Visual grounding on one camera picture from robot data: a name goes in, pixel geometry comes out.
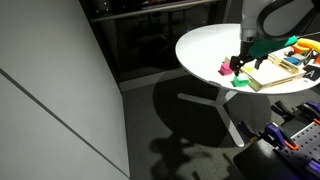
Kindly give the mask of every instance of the blue clamp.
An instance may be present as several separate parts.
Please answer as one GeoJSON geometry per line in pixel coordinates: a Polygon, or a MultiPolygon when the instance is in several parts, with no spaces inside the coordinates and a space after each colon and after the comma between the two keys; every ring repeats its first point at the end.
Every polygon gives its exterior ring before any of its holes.
{"type": "Polygon", "coordinates": [[[279,129],[279,127],[277,127],[273,123],[269,123],[265,127],[265,136],[263,139],[269,142],[274,147],[275,146],[279,146],[280,148],[287,147],[285,143],[285,138],[283,137],[281,130],[279,129]]]}
{"type": "Polygon", "coordinates": [[[320,178],[320,163],[312,159],[306,166],[306,170],[320,178]]]}
{"type": "Polygon", "coordinates": [[[320,120],[320,113],[318,112],[318,105],[315,103],[304,103],[297,106],[297,108],[302,112],[302,114],[313,121],[314,119],[320,120]]]}
{"type": "Polygon", "coordinates": [[[319,103],[316,103],[316,102],[313,102],[313,101],[308,101],[306,104],[311,106],[318,113],[320,113],[320,104],[319,103]]]}

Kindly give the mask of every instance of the table base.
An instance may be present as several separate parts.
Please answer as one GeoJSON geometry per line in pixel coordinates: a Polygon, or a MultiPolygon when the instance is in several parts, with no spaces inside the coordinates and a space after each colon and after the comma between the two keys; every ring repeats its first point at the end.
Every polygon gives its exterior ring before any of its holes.
{"type": "Polygon", "coordinates": [[[235,144],[239,147],[244,146],[243,139],[241,138],[239,131],[233,124],[231,118],[229,117],[226,109],[223,107],[223,105],[228,102],[233,96],[235,96],[237,92],[225,90],[225,89],[219,89],[218,96],[215,101],[210,99],[205,99],[197,96],[192,96],[184,93],[179,93],[178,98],[183,99],[186,101],[195,102],[198,104],[203,104],[207,106],[215,107],[223,120],[223,123],[225,124],[226,128],[228,129],[233,141],[235,144]]]}

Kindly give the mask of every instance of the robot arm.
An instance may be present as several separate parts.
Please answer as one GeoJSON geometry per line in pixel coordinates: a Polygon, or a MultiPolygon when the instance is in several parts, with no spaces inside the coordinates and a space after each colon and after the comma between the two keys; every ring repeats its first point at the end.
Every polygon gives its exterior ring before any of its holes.
{"type": "Polygon", "coordinates": [[[247,62],[257,59],[255,68],[268,54],[296,43],[320,11],[320,0],[244,0],[242,6],[240,55],[230,68],[238,75],[247,62]]]}

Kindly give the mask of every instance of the yellow object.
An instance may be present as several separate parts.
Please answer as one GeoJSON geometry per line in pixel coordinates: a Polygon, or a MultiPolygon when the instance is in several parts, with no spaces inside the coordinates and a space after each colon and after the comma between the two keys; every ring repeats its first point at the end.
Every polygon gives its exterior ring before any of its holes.
{"type": "Polygon", "coordinates": [[[296,43],[295,45],[293,45],[293,46],[291,46],[292,48],[293,48],[293,50],[294,50],[294,54],[302,54],[302,55],[307,55],[309,52],[310,52],[310,50],[311,50],[311,48],[309,48],[309,47],[306,47],[306,46],[302,46],[302,45],[300,45],[300,44],[298,44],[298,43],[296,43]]]}
{"type": "Polygon", "coordinates": [[[243,69],[245,69],[245,71],[247,71],[247,72],[252,72],[253,71],[253,68],[254,67],[246,67],[246,66],[243,66],[243,69]]]}
{"type": "Polygon", "coordinates": [[[318,42],[318,41],[311,40],[311,39],[300,38],[298,40],[297,44],[301,45],[301,46],[309,47],[309,48],[317,51],[318,53],[320,53],[320,42],[318,42]]]}
{"type": "Polygon", "coordinates": [[[253,144],[253,143],[255,143],[255,142],[257,142],[259,139],[258,139],[258,137],[252,137],[252,138],[250,138],[250,143],[251,144],[253,144]]]}

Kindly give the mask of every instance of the blue object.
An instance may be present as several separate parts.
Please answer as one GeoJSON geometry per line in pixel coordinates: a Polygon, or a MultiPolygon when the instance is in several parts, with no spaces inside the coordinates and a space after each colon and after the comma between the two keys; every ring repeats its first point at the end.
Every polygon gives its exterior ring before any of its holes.
{"type": "Polygon", "coordinates": [[[291,64],[294,64],[294,65],[298,65],[300,63],[300,60],[295,58],[295,57],[287,57],[287,58],[284,58],[286,61],[290,62],[291,64]]]}
{"type": "Polygon", "coordinates": [[[313,101],[308,101],[307,105],[311,106],[312,109],[316,110],[318,113],[320,113],[320,104],[313,102],[313,101]]]}
{"type": "Polygon", "coordinates": [[[277,126],[273,124],[268,124],[265,130],[268,135],[274,138],[273,141],[275,141],[281,148],[287,147],[284,141],[284,138],[282,136],[281,130],[277,126]]]}
{"type": "Polygon", "coordinates": [[[315,160],[311,160],[307,167],[306,170],[311,172],[312,174],[316,175],[317,177],[320,177],[320,164],[319,162],[315,160]]]}

